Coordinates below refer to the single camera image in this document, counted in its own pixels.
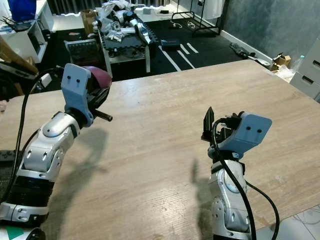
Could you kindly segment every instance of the small table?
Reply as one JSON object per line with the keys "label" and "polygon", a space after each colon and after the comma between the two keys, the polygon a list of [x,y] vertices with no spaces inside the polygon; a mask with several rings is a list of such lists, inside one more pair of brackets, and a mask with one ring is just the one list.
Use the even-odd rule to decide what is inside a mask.
{"label": "small table", "polygon": [[[144,23],[141,19],[137,19],[138,22],[143,23],[144,27],[146,28],[149,37],[152,42],[157,42],[158,39],[154,32],[148,28],[146,23]],[[111,77],[113,77],[112,74],[112,69],[111,69],[111,64],[116,64],[116,63],[124,63],[124,62],[130,62],[130,61],[135,61],[135,60],[142,60],[145,59],[145,70],[147,73],[150,73],[150,50],[149,46],[146,45],[141,41],[139,36],[136,34],[129,34],[125,36],[122,39],[122,42],[115,42],[109,39],[106,39],[104,37],[104,34],[101,32],[99,29],[99,39],[100,39],[100,44],[101,48],[103,51],[103,56],[104,56],[104,61],[106,65],[107,72]],[[118,55],[115,57],[110,57],[110,51],[113,51],[114,49],[121,50],[121,49],[127,49],[127,48],[144,48],[144,55],[141,57],[127,57],[124,55]]]}
{"label": "small table", "polygon": [[[2,150],[15,146],[22,100],[13,98],[0,122]],[[64,105],[61,91],[30,95],[22,144]],[[210,239],[212,160],[200,139],[209,106],[216,119],[240,111],[272,119],[241,161],[281,220],[320,204],[319,103],[243,60],[114,82],[99,108],[113,121],[83,128],[63,160],[41,226],[47,238]],[[247,195],[256,228],[274,224],[269,202]]]}

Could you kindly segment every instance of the cardboard box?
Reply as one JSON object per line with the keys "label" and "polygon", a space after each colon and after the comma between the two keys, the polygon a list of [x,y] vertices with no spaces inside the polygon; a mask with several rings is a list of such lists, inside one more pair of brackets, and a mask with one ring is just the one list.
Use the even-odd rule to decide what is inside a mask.
{"label": "cardboard box", "polygon": [[283,55],[279,53],[277,57],[273,59],[273,65],[270,71],[278,70],[281,65],[288,66],[291,62],[291,57],[289,55]]}
{"label": "cardboard box", "polygon": [[81,11],[81,17],[84,25],[85,35],[88,36],[94,32],[92,23],[96,20],[97,14],[92,9]]}

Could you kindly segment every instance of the white baseboard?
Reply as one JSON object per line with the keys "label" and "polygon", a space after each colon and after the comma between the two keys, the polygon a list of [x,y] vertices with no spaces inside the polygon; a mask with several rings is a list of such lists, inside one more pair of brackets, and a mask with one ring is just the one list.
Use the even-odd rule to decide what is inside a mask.
{"label": "white baseboard", "polygon": [[221,37],[224,37],[225,39],[229,40],[232,43],[238,44],[240,47],[243,47],[248,52],[252,53],[255,52],[255,57],[259,59],[263,59],[270,63],[272,65],[272,58],[268,55],[264,54],[263,52],[259,51],[258,49],[254,48],[253,46],[250,46],[249,44],[245,43],[244,41],[241,41],[239,38],[231,35],[230,33],[226,32],[225,30],[222,30],[220,33]]}

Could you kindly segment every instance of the metal rack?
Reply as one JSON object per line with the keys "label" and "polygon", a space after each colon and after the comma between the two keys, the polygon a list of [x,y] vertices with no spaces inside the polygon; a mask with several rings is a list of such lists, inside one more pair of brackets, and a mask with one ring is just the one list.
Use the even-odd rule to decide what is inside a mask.
{"label": "metal rack", "polygon": [[[178,0],[176,12],[172,15],[171,21],[174,19],[174,16],[177,15],[177,14],[179,14],[179,15],[181,15],[181,14],[192,14],[192,18],[193,18],[194,20],[196,20],[196,19],[195,19],[196,14],[195,14],[194,11],[192,11],[193,0],[191,0],[190,11],[181,11],[181,12],[179,12],[179,4],[180,4],[180,0]],[[221,14],[220,17],[218,17],[218,18],[216,19],[215,25],[212,25],[212,26],[205,26],[205,25],[203,24],[203,16],[204,16],[205,5],[206,5],[206,0],[203,0],[203,6],[202,6],[202,11],[201,11],[200,21],[197,21],[197,22],[199,22],[199,27],[192,32],[192,37],[195,36],[195,34],[196,34],[197,31],[200,31],[200,30],[208,30],[208,29],[218,29],[218,32],[212,31],[212,33],[213,33],[214,36],[220,35],[220,32],[221,32],[221,30],[222,30],[223,27],[224,27],[225,18],[226,18],[228,6],[229,6],[229,0],[225,0],[225,1],[224,1],[224,5],[223,5],[223,9],[222,9],[222,14]]]}

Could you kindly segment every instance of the white tile floor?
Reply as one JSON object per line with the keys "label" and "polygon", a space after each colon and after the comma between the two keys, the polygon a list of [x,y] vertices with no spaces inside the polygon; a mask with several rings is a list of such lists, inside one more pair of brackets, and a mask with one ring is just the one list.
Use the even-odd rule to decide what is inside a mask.
{"label": "white tile floor", "polygon": [[[138,10],[139,17],[145,21],[157,21],[170,19],[170,15],[158,16],[162,8],[155,8],[150,15],[143,15],[142,10]],[[175,7],[167,5],[164,9],[170,12],[175,11]],[[83,28],[81,16],[78,14],[68,14],[63,16],[54,16],[53,30],[69,30]],[[270,240],[273,231],[269,227],[264,227],[257,231],[258,240]],[[299,213],[295,216],[283,220],[280,224],[280,230],[277,240],[320,240],[320,206]]]}

